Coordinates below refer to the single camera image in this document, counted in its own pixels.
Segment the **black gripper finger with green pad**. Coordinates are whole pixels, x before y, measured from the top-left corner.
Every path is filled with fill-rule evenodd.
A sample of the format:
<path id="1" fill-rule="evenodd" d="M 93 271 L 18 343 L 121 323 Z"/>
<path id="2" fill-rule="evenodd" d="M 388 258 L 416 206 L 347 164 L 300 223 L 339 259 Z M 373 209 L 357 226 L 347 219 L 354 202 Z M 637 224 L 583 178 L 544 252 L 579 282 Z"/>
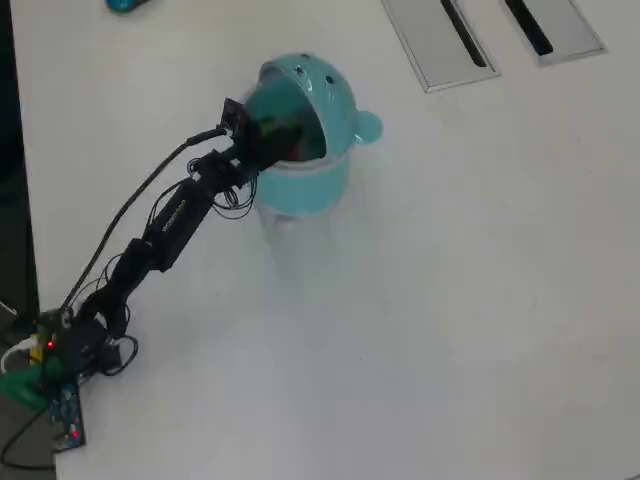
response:
<path id="1" fill-rule="evenodd" d="M 296 161 L 302 138 L 299 126 L 277 128 L 264 136 L 264 158 L 271 163 Z"/>
<path id="2" fill-rule="evenodd" d="M 251 143 L 268 143 L 277 139 L 279 124 L 274 117 L 251 119 L 249 139 Z"/>

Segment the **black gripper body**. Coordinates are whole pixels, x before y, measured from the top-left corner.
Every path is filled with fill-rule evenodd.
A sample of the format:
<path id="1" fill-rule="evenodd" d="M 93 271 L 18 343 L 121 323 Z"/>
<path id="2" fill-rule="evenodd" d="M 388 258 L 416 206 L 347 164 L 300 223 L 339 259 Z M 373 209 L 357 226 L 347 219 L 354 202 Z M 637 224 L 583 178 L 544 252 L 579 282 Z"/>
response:
<path id="1" fill-rule="evenodd" d="M 231 137 L 229 164 L 234 176 L 255 176 L 268 168 L 267 136 Z"/>

